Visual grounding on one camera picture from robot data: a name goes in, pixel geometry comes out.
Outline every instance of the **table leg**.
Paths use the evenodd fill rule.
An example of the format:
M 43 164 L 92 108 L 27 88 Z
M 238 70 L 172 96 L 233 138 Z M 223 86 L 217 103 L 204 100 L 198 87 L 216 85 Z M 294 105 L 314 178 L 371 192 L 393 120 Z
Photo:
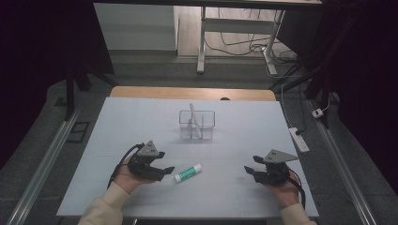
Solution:
M 200 44 L 198 54 L 197 73 L 205 72 L 205 28 L 206 28 L 206 7 L 202 7 L 202 19 L 200 28 Z
M 271 50 L 272 50 L 272 45 L 275 41 L 276 34 L 278 34 L 279 26 L 281 25 L 282 17 L 283 17 L 284 11 L 280 11 L 279 15 L 276 18 L 276 21 L 274 23 L 274 27 L 271 33 L 271 36 L 269 37 L 269 42 L 267 47 L 263 50 L 263 55 L 264 58 L 266 59 L 267 62 L 267 67 L 269 70 L 270 75 L 278 75 L 278 72 L 276 71 L 276 68 L 272 62 L 272 58 L 270 56 Z

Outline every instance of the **hand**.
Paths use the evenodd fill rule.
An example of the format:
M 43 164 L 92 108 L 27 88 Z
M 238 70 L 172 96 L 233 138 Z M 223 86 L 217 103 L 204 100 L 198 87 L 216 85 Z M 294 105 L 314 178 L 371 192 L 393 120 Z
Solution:
M 121 188 L 126 190 L 129 194 L 134 191 L 137 187 L 143 184 L 152 184 L 155 181 L 144 180 L 131 174 L 127 164 L 129 163 L 131 157 L 126 158 L 122 165 L 120 166 L 119 172 L 114 180 L 114 182 Z
M 294 181 L 299 182 L 299 179 L 291 172 L 290 178 Z M 264 185 L 269 188 L 278 199 L 279 203 L 283 206 L 283 208 L 288 207 L 290 205 L 299 203 L 299 191 L 298 189 L 289 181 L 286 181 L 284 184 L 280 186 L 270 186 Z

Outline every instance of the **transparent box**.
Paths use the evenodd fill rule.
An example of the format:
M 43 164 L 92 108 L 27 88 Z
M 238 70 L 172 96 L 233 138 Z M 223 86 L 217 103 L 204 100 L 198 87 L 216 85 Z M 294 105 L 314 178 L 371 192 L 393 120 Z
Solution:
M 216 125 L 216 113 L 213 111 L 195 111 L 196 122 L 193 122 L 191 111 L 179 112 L 181 139 L 212 139 Z

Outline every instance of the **wall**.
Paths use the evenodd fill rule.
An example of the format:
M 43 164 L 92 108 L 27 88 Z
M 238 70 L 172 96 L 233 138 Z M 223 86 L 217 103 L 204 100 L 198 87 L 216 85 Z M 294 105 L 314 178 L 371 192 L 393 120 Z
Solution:
M 176 50 L 176 7 L 94 4 L 108 50 Z

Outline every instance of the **white table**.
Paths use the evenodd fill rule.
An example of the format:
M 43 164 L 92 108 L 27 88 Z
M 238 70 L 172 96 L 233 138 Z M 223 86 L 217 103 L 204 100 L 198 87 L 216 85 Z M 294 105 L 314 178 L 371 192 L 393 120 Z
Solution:
M 181 140 L 180 110 L 216 113 L 212 140 Z M 259 219 L 277 218 L 273 194 L 254 182 L 243 166 L 264 170 L 253 156 L 272 148 L 297 155 L 277 101 L 219 101 L 108 97 L 70 182 L 57 215 L 79 217 L 106 190 L 109 176 L 135 144 L 153 140 L 163 159 L 153 167 L 175 166 L 161 182 L 134 190 L 123 208 L 132 218 Z M 203 170 L 176 183 L 174 175 L 201 163 Z M 298 173 L 307 196 L 306 212 L 318 217 L 314 200 L 298 160 L 288 162 Z

